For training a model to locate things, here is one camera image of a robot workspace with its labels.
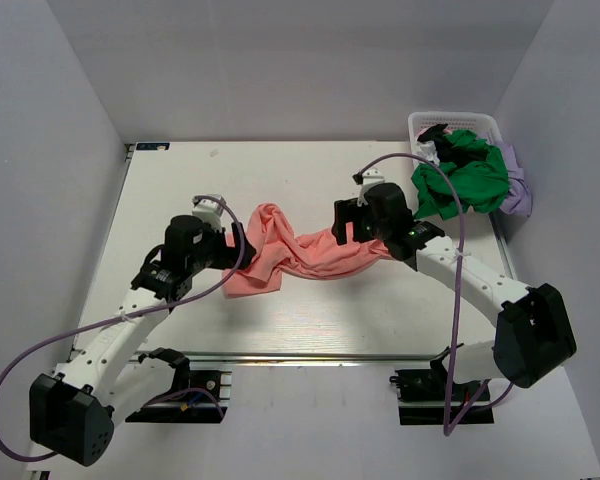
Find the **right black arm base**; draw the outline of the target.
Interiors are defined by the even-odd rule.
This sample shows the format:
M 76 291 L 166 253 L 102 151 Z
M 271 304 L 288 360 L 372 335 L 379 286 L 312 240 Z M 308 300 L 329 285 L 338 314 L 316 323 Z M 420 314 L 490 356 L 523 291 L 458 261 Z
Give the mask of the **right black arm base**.
M 444 401 L 447 373 L 442 360 L 449 356 L 450 348 L 434 357 L 426 368 L 395 370 L 389 383 L 396 389 L 399 424 L 401 426 L 437 426 L 444 420 Z M 480 381 L 454 383 L 451 395 L 451 420 L 479 389 Z M 494 423 L 492 408 L 487 408 L 491 396 L 488 387 L 460 421 L 461 425 L 487 425 Z

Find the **salmon pink t shirt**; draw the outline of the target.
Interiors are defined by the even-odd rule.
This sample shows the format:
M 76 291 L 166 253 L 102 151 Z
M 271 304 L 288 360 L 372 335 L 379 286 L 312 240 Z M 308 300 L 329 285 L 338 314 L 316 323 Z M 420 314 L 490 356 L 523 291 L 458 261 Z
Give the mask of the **salmon pink t shirt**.
M 246 237 L 256 253 L 250 265 L 227 278 L 222 291 L 227 298 L 276 292 L 283 277 L 326 281 L 363 272 L 391 256 L 379 240 L 357 243 L 353 227 L 346 227 L 347 243 L 339 245 L 326 228 L 297 236 L 283 211 L 273 203 L 258 205 L 249 219 Z

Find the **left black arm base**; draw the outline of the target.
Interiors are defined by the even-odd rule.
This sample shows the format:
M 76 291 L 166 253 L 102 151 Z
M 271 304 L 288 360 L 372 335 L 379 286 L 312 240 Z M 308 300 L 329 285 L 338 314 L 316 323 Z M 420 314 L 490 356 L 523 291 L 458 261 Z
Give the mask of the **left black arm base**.
M 204 366 L 183 353 L 159 348 L 138 357 L 136 366 L 157 360 L 165 364 L 169 389 L 153 394 L 126 423 L 146 424 L 220 424 L 227 414 L 232 371 Z

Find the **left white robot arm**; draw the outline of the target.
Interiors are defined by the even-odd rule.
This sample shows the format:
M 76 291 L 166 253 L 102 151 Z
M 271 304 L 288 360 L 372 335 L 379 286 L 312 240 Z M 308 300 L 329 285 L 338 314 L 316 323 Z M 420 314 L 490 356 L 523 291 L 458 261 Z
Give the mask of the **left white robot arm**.
M 118 308 L 87 347 L 29 390 L 31 439 L 82 466 L 98 461 L 115 428 L 144 406 L 193 392 L 190 362 L 181 352 L 138 349 L 181 305 L 205 269 L 245 269 L 255 254 L 241 223 L 231 238 L 203 214 L 171 219 L 161 244 L 145 257 Z

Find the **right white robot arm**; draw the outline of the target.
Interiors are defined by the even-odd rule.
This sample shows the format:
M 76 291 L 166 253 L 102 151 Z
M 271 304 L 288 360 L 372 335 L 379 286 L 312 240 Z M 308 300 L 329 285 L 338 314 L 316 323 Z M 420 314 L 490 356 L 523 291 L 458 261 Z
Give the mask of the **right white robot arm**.
M 448 348 L 432 360 L 432 388 L 443 398 L 457 397 L 469 382 L 491 379 L 529 388 L 577 351 L 555 287 L 528 286 L 465 255 L 441 228 L 414 220 L 394 183 L 336 201 L 332 233 L 339 245 L 379 241 L 391 258 L 444 284 L 494 326 L 493 340 Z

